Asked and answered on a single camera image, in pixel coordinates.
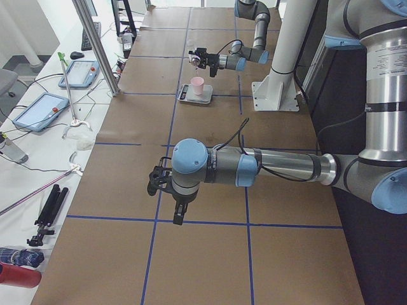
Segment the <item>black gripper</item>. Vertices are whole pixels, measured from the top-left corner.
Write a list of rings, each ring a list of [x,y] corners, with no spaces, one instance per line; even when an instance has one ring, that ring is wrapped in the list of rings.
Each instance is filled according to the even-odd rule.
[[[157,190],[171,194],[176,201],[173,224],[182,226],[184,216],[188,209],[188,203],[196,199],[198,191],[192,194],[181,194],[172,186],[172,168],[164,167],[163,161],[170,157],[162,156],[153,171],[149,174],[147,192],[154,196]]]
[[[199,69],[210,69],[210,77],[214,78],[219,69],[219,54],[207,53],[206,48],[196,48],[196,54],[200,57]]]

